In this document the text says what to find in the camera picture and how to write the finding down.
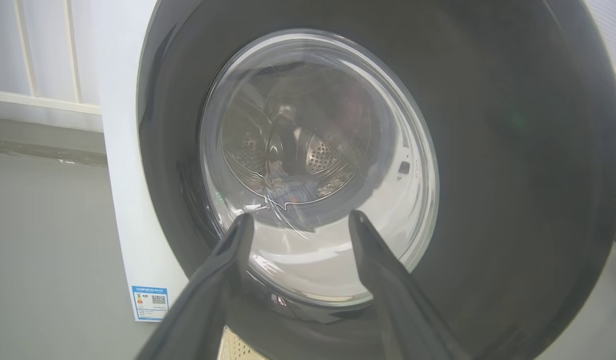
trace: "beige perforated basket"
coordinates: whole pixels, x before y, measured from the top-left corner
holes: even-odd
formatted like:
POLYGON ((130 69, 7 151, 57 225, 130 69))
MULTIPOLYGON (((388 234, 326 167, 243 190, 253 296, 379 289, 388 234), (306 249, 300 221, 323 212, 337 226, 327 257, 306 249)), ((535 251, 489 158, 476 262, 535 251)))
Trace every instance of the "beige perforated basket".
POLYGON ((218 360, 266 360, 229 328, 223 329, 218 360))

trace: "black object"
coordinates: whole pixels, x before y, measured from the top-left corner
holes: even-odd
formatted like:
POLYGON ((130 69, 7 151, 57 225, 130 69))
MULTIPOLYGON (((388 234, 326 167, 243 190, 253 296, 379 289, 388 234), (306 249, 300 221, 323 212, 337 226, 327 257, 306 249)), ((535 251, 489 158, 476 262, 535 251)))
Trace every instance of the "black object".
MULTIPOLYGON (((288 28, 358 43, 417 102, 436 152, 439 206, 410 275, 456 341, 480 360, 541 353, 586 301, 616 231, 616 83, 585 5, 160 2, 139 68, 139 142, 155 212, 189 277, 223 233, 200 176, 206 96, 240 48, 288 28)), ((384 357, 375 306, 323 308, 262 279, 244 285, 226 321, 267 358, 384 357)))
POLYGON ((241 291, 246 278, 253 231, 253 215, 235 219, 137 359, 216 360, 228 302, 241 291))
MULTIPOLYGON (((217 358, 227 305, 246 276, 253 224, 250 214, 235 219, 138 360, 217 358)), ((348 226, 359 278, 374 296, 386 359, 470 359, 368 217, 353 210, 348 226)))

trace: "round glass door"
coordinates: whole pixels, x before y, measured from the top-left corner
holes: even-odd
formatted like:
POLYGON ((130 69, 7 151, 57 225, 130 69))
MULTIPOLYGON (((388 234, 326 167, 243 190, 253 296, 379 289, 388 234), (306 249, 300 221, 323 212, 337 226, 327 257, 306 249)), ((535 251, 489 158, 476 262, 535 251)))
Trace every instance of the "round glass door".
POLYGON ((411 271, 430 240, 438 173, 422 114, 368 50, 313 29, 235 54, 206 100, 202 177, 221 230, 255 217, 250 271, 309 304, 351 306, 360 283, 350 210, 365 212, 411 271))

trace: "washing machine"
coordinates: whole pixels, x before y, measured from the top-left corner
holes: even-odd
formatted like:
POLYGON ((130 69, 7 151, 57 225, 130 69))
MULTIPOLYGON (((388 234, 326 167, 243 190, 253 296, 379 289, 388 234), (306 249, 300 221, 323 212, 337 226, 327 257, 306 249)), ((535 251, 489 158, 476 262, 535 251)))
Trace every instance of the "washing machine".
POLYGON ((616 84, 571 0, 100 5, 102 116, 135 318, 254 215, 226 325, 264 357, 382 359, 365 212, 470 357, 531 359, 616 227, 616 84))

